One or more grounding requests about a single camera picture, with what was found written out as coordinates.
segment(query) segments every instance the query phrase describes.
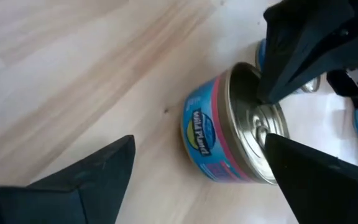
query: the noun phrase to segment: wood grain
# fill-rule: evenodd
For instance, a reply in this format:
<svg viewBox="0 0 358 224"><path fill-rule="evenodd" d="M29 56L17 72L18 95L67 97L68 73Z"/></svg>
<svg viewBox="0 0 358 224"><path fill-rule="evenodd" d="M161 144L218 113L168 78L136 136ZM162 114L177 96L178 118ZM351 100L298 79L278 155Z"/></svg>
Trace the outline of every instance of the wood grain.
<svg viewBox="0 0 358 224"><path fill-rule="evenodd" d="M0 0L0 185L27 185L134 134L117 223L296 223L278 187L203 177L179 133L192 90L253 63L276 2ZM292 139L358 164L351 103L327 83L282 106Z"/></svg>

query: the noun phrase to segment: metal can lid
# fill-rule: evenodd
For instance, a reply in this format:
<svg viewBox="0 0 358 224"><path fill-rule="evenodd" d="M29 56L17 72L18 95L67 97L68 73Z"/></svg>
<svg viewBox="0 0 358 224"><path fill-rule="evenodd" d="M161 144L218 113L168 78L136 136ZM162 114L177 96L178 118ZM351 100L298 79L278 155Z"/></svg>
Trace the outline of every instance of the metal can lid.
<svg viewBox="0 0 358 224"><path fill-rule="evenodd" d="M320 88L321 77L317 77L304 84L301 89L305 93L315 93Z"/></svg>
<svg viewBox="0 0 358 224"><path fill-rule="evenodd" d="M253 74L260 78L260 72L255 67L251 65L247 67L247 73L243 76ZM258 178L270 184L276 184L273 172L264 156L264 144L266 135L269 133L289 138L283 111L279 104L255 105L253 103L250 106L249 98L236 95L234 91L237 90L231 90L232 94L229 94L229 108L234 120L234 129L240 139L241 148L244 150L243 158Z"/></svg>

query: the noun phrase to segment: pull tab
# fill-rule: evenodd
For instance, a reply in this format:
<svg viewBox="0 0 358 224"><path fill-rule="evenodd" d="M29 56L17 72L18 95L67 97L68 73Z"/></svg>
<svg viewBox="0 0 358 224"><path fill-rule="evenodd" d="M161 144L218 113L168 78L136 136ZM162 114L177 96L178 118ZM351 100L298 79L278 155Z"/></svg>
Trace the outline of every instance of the pull tab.
<svg viewBox="0 0 358 224"><path fill-rule="evenodd" d="M256 128L256 136L255 140L257 141L258 145L260 146L261 150L265 147L265 140L266 135L269 133L268 127L261 125Z"/></svg>

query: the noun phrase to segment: wooden surface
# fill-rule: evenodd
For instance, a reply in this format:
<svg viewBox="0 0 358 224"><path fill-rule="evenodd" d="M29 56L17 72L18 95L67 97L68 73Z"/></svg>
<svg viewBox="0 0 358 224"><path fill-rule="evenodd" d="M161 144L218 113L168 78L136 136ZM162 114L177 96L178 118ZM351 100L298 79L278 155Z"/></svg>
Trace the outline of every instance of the wooden surface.
<svg viewBox="0 0 358 224"><path fill-rule="evenodd" d="M296 223L280 189L215 184L179 133L187 94L254 62L277 0L0 0L0 185L27 185L134 134L117 223ZM358 164L351 102L282 101L291 138Z"/></svg>

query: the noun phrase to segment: brand logo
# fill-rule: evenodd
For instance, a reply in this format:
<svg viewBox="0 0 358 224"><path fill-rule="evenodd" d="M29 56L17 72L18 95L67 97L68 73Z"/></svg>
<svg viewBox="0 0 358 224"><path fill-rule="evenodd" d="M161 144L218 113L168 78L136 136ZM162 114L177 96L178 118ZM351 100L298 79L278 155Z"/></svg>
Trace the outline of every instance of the brand logo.
<svg viewBox="0 0 358 224"><path fill-rule="evenodd" d="M210 156L211 149L215 144L215 129L211 118L201 112L194 110L191 120L187 126L187 139L191 146L200 152L202 156Z"/></svg>

